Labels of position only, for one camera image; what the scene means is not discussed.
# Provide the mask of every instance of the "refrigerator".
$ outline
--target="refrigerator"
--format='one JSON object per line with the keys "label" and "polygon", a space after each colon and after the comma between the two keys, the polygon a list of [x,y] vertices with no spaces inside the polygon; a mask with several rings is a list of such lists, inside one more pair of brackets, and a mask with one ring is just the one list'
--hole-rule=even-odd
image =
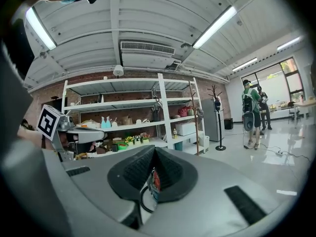
{"label": "refrigerator", "polygon": [[218,121],[218,113],[215,110],[214,100],[204,99],[201,100],[202,110],[204,111],[204,126],[205,135],[209,136],[210,141],[220,141],[219,136],[219,124],[222,126],[222,139],[225,137],[225,126],[224,126],[224,114],[223,107],[221,104],[220,109],[220,122]]}

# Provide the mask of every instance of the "backpack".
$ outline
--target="backpack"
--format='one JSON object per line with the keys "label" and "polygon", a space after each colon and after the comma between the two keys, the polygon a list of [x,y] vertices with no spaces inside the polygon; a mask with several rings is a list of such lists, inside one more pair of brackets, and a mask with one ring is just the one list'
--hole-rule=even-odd
{"label": "backpack", "polygon": [[248,93],[242,93],[242,111],[243,113],[253,112],[253,109],[256,106],[256,102],[253,99],[251,92],[253,88],[249,88]]}

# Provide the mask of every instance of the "wooden pole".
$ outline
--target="wooden pole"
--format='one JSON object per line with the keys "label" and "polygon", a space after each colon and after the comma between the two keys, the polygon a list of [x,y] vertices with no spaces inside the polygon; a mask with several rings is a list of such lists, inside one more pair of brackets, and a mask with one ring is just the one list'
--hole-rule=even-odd
{"label": "wooden pole", "polygon": [[194,113],[194,122],[196,124],[196,135],[197,135],[197,156],[199,156],[198,154],[198,119],[197,119],[197,112],[196,112],[196,107],[194,105],[194,95],[196,92],[192,92],[192,87],[191,87],[191,82],[189,81],[189,87],[190,87],[190,93],[191,93],[191,97],[192,97],[192,107],[193,107],[193,113]]}

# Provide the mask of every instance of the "brick wall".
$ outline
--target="brick wall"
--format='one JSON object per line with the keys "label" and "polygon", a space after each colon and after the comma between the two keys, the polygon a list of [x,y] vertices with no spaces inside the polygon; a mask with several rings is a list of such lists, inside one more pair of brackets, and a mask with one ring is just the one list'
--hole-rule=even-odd
{"label": "brick wall", "polygon": [[[112,72],[104,72],[104,73],[94,73],[79,77],[73,77],[68,79],[68,84],[74,84],[84,81],[93,81],[93,80],[100,80],[103,79],[104,76],[107,76],[108,79],[114,79]],[[186,77],[182,75],[176,75],[176,74],[169,74],[164,73],[163,77],[165,79],[179,79],[179,80],[192,80],[191,77]],[[125,72],[125,75],[123,78],[157,78],[156,73],[151,72],[139,72],[139,71],[127,71]],[[223,84],[218,84],[215,82],[211,82],[208,80],[198,79],[197,85],[198,90],[201,99],[207,99],[210,98],[209,94],[210,91],[207,90],[208,88],[211,88],[213,84],[217,86],[217,93],[223,92],[221,94],[221,100],[222,105],[224,109],[224,117],[230,118],[231,117],[231,111],[228,103],[228,97],[225,90],[225,87]],[[45,88],[39,89],[35,92],[33,92],[31,95],[33,97],[33,102],[31,106],[29,107],[25,118],[29,122],[29,124],[36,126],[37,119],[40,115],[41,105],[43,103],[52,101],[52,96],[57,96],[59,98],[62,98],[62,93],[64,89],[64,81],[57,82],[54,84],[51,84]],[[186,97],[190,96],[190,90],[187,88],[184,92]],[[182,94],[179,92],[167,92],[167,97],[182,97]],[[105,101],[122,101],[122,100],[134,100],[134,99],[146,99],[151,98],[151,94],[149,92],[144,93],[125,93],[125,94],[107,94],[104,96]],[[91,97],[82,97],[81,102],[84,103],[90,103],[97,99],[97,96],[91,96]],[[67,90],[67,104],[68,106],[70,103],[77,103],[79,100],[79,96],[72,92],[71,90]],[[169,107],[169,115],[173,116],[176,115],[178,112],[178,109],[182,106],[170,106]],[[87,113],[87,114],[81,114],[81,121],[92,119],[96,122],[101,122],[101,117],[107,117],[110,116],[111,119],[118,118],[118,124],[121,123],[121,118],[123,116],[131,115],[133,118],[133,123],[136,122],[137,119],[149,119],[152,120],[152,111],[150,108],[139,108],[139,109],[125,109],[125,110],[115,110],[115,111],[108,111],[108,112],[99,112],[99,113]],[[72,113],[73,119],[75,123],[78,123],[79,118],[77,113]],[[163,118],[162,110],[160,111],[160,117]],[[161,131],[164,134],[164,126],[161,126]],[[141,129],[140,131],[137,130],[131,130],[133,133],[137,134],[141,131],[145,131],[144,129]],[[117,137],[117,136],[125,136],[125,134],[131,132],[131,131],[122,131],[111,134],[111,137]],[[146,128],[146,132],[150,133],[152,136],[154,136],[156,129],[154,127]]]}

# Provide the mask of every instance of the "table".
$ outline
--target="table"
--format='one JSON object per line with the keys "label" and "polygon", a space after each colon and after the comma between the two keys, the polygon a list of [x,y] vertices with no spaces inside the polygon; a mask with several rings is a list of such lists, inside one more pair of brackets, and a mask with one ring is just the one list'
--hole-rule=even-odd
{"label": "table", "polygon": [[[316,124],[316,113],[315,113],[315,106],[316,106],[316,99],[312,99],[312,100],[306,100],[304,102],[298,102],[298,103],[294,103],[294,108],[295,107],[299,107],[300,109],[306,109],[308,107],[314,107],[313,110],[313,114],[314,114],[314,124]],[[296,110],[294,110],[295,113],[295,128],[297,125],[297,113]]]}

